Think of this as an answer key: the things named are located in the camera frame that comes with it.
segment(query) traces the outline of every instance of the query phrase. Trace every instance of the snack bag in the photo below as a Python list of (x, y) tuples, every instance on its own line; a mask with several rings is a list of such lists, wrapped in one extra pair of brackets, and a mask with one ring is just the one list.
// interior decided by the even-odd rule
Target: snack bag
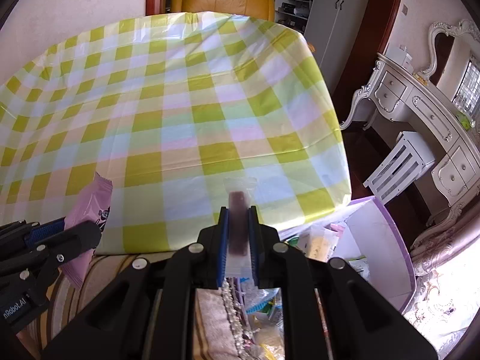
[[(93, 181), (80, 191), (73, 209), (65, 217), (64, 231), (87, 220), (104, 230), (110, 213), (112, 189), (112, 182), (95, 172)], [(94, 251), (90, 249), (61, 266), (65, 276), (77, 289), (82, 287)]]

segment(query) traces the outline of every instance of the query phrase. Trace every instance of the drawer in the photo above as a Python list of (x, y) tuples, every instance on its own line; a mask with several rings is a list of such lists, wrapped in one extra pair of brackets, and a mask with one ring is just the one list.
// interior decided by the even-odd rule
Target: drawer
[(432, 171), (432, 177), (438, 190), (448, 199), (449, 205), (455, 203), (467, 192), (467, 186), (460, 176), (451, 158), (445, 158)]
[(382, 84), (391, 90), (397, 97), (402, 97), (403, 92), (405, 92), (406, 89), (406, 86), (389, 72), (385, 72), (385, 75), (382, 78)]
[(469, 159), (469, 157), (471, 157), (471, 152), (467, 149), (465, 152), (462, 145), (458, 145), (457, 148), (454, 150), (453, 154), (450, 155), (453, 164), (457, 168), (460, 176), (462, 176), (462, 179), (467, 186), (469, 185), (470, 181), (476, 176), (479, 170), (475, 159)]
[(445, 151), (453, 146), (459, 135), (434, 103), (415, 89), (409, 95), (406, 105), (426, 124)]
[(375, 91), (375, 97), (378, 100), (380, 107), (387, 112), (393, 112), (401, 101), (383, 84), (380, 84), (378, 89)]

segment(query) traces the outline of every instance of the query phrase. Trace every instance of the plastic tablecloth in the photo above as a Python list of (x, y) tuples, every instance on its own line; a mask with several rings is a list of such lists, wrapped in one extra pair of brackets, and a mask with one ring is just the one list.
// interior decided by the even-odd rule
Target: plastic tablecloth
[(0, 119), (0, 221), (66, 215), (97, 171), (114, 186), (106, 254), (194, 242), (227, 205), (226, 179), (255, 180), (252, 204), (278, 230), (351, 197), (305, 39), (251, 17), (176, 13), (81, 33), (0, 87)]

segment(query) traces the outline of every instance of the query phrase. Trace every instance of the white vanity table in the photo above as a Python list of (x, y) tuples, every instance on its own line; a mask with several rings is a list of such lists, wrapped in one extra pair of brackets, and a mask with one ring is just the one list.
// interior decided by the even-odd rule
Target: white vanity table
[(472, 127), (467, 132), (455, 117), (457, 109), (452, 99), (429, 81), (437, 67), (435, 37), (440, 32), (454, 37), (470, 36), (480, 49), (480, 33), (473, 22), (463, 20), (458, 27), (433, 23), (429, 31), (431, 63), (417, 74), (419, 79), (383, 54), (378, 54), (368, 83), (354, 93), (350, 114), (340, 125), (342, 130), (347, 128), (359, 102), (368, 98), (376, 106), (374, 115), (379, 113), (390, 121), (406, 122), (411, 112), (416, 114), (445, 150), (445, 156), (431, 171), (431, 176), (436, 188), (447, 198), (449, 212), (443, 221), (423, 232), (414, 246), (430, 235), (450, 228), (463, 207), (480, 193), (480, 139), (477, 130), (480, 120), (476, 121), (476, 128)]

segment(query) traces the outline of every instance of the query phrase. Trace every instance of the white stool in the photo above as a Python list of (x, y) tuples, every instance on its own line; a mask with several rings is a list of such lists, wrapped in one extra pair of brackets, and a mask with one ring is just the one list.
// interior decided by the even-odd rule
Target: white stool
[(386, 159), (363, 183), (386, 204), (435, 163), (434, 154), (417, 132), (402, 131)]

